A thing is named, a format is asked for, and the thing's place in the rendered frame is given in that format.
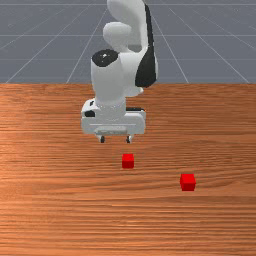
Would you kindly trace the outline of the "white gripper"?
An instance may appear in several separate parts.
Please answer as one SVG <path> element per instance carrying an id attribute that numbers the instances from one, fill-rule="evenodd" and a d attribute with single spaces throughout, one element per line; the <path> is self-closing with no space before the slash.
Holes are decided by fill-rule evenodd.
<path id="1" fill-rule="evenodd" d="M 135 134 L 143 134 L 146 128 L 146 111 L 125 104 L 104 109 L 95 99 L 87 100 L 81 110 L 81 128 L 85 134 L 100 136 L 105 143 L 106 135 L 128 135 L 126 143 L 132 143 Z"/>

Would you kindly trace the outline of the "red cube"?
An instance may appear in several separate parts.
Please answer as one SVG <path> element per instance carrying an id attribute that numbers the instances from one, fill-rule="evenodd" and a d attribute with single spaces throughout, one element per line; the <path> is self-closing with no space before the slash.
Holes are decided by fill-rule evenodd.
<path id="1" fill-rule="evenodd" d="M 193 174 L 181 174 L 180 186 L 183 191 L 194 191 L 196 187 L 196 179 Z"/>
<path id="2" fill-rule="evenodd" d="M 132 169 L 134 167 L 134 155 L 123 154 L 122 155 L 122 167 L 124 169 Z"/>

